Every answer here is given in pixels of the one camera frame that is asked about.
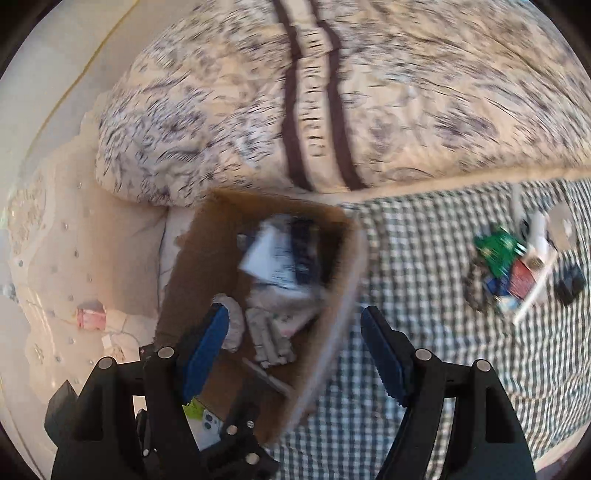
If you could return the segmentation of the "crumpled white tissue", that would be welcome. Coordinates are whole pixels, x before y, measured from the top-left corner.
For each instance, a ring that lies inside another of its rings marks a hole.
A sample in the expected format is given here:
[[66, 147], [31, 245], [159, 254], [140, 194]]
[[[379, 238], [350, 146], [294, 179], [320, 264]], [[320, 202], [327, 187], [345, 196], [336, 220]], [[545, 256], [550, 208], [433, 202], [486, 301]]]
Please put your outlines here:
[[222, 343], [222, 349], [235, 353], [242, 344], [242, 338], [245, 334], [245, 318], [243, 317], [242, 307], [238, 304], [238, 301], [222, 293], [216, 294], [212, 298], [212, 302], [221, 304], [228, 311], [228, 333], [226, 333]]

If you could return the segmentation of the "white paper sheet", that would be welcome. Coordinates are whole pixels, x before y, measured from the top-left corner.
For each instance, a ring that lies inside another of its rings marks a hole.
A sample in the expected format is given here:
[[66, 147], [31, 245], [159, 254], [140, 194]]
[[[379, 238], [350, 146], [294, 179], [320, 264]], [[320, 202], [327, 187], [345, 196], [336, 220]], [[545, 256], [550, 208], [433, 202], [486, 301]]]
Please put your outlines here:
[[238, 268], [263, 284], [297, 288], [290, 234], [273, 224], [260, 227]]

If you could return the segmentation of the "white charger with carabiner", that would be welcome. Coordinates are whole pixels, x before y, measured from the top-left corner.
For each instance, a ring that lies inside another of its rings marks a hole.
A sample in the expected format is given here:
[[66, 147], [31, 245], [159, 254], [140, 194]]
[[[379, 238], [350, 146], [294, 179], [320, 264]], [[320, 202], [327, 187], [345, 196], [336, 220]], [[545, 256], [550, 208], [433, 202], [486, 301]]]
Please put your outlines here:
[[545, 263], [550, 253], [546, 215], [539, 210], [534, 211], [529, 217], [528, 226], [526, 256]]

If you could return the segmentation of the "green snack bag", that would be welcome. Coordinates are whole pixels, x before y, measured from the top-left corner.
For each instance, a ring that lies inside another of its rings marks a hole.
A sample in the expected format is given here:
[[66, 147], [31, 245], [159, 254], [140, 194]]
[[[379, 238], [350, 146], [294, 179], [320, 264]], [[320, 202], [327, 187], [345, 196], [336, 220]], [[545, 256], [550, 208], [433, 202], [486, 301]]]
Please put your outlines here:
[[498, 225], [493, 225], [489, 234], [477, 236], [474, 243], [490, 273], [498, 279], [507, 277], [515, 260], [527, 251], [522, 241]]

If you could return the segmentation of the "blue tissue pack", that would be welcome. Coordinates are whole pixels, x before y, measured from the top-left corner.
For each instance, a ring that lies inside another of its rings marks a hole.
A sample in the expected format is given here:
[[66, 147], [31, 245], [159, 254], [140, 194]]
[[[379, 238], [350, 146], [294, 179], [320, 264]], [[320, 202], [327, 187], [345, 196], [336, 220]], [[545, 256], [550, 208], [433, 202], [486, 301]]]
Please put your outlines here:
[[483, 280], [487, 298], [495, 310], [503, 315], [514, 312], [521, 301], [509, 292], [509, 282], [506, 278], [487, 276]]

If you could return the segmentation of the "pink rose card box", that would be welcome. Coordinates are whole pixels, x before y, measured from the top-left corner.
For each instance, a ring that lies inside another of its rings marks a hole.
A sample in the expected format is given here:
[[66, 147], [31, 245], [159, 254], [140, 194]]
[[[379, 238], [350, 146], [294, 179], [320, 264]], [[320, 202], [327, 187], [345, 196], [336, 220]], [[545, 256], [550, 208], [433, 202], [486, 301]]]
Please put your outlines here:
[[515, 260], [511, 267], [509, 293], [519, 300], [525, 300], [535, 285], [532, 271], [523, 261]]

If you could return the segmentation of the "brown cardboard box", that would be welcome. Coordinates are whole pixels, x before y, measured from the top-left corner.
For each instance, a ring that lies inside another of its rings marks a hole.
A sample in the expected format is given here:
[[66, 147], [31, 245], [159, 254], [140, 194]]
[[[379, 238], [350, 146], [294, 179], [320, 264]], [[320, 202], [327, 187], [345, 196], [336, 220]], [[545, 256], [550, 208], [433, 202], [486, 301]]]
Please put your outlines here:
[[[263, 284], [238, 268], [264, 223], [290, 234], [297, 288]], [[260, 443], [276, 443], [311, 413], [349, 333], [368, 242], [339, 207], [215, 189], [200, 201], [165, 289], [154, 342], [173, 346], [197, 326], [219, 293], [238, 301], [245, 334], [221, 350], [197, 398], [228, 415], [242, 384], [263, 374], [257, 394]]]

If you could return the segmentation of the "white tape roll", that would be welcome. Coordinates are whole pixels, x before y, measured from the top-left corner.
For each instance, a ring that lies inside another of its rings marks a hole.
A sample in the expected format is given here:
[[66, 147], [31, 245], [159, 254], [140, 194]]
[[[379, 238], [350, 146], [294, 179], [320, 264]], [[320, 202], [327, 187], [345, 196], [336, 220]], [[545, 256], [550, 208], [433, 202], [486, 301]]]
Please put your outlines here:
[[573, 214], [567, 203], [554, 205], [547, 213], [548, 232], [551, 242], [559, 251], [576, 247], [577, 233]]

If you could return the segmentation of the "pink small box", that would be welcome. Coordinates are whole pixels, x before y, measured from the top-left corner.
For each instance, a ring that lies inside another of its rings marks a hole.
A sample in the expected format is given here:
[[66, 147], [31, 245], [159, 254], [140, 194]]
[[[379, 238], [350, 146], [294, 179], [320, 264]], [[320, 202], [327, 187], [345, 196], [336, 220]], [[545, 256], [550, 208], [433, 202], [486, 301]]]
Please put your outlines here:
[[85, 302], [76, 309], [77, 326], [83, 330], [104, 331], [106, 311], [99, 301]]

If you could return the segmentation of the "floral patterned duvet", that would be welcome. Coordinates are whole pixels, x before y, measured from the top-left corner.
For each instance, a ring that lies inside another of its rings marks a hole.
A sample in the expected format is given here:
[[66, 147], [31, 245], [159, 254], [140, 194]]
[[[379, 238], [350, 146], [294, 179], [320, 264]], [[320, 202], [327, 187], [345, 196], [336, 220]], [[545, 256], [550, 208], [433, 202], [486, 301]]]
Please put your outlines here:
[[111, 90], [95, 177], [187, 207], [589, 167], [589, 76], [528, 1], [200, 1]]

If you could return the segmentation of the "white foam stick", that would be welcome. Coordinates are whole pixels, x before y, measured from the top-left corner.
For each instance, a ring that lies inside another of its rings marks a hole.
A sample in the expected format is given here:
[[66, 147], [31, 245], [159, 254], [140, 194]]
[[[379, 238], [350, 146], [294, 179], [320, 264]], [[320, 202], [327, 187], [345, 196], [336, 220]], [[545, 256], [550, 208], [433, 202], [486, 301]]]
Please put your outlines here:
[[554, 265], [557, 261], [557, 258], [558, 251], [554, 247], [551, 247], [547, 258], [547, 262], [544, 264], [543, 268], [535, 277], [536, 282], [534, 286], [529, 291], [525, 299], [522, 301], [519, 308], [516, 310], [515, 315], [512, 318], [513, 325], [519, 325], [524, 320], [528, 311], [538, 299], [540, 293], [545, 289], [546, 283], [554, 269]]

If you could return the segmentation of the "small black object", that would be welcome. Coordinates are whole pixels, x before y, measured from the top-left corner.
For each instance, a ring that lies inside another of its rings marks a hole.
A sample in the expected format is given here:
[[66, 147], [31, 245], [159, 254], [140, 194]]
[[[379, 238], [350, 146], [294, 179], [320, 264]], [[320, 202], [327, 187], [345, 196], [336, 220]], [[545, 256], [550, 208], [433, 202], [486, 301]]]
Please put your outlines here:
[[555, 294], [564, 306], [571, 305], [584, 291], [587, 285], [582, 269], [577, 265], [570, 266], [555, 286]]

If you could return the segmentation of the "white phone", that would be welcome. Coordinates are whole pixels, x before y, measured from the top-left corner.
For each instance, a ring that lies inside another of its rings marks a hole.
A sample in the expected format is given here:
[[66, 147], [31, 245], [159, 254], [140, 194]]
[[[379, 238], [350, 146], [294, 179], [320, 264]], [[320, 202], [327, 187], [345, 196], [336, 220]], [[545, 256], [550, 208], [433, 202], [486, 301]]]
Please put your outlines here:
[[221, 440], [222, 422], [208, 410], [204, 410], [197, 419], [189, 418], [188, 421], [200, 450], [211, 447]]

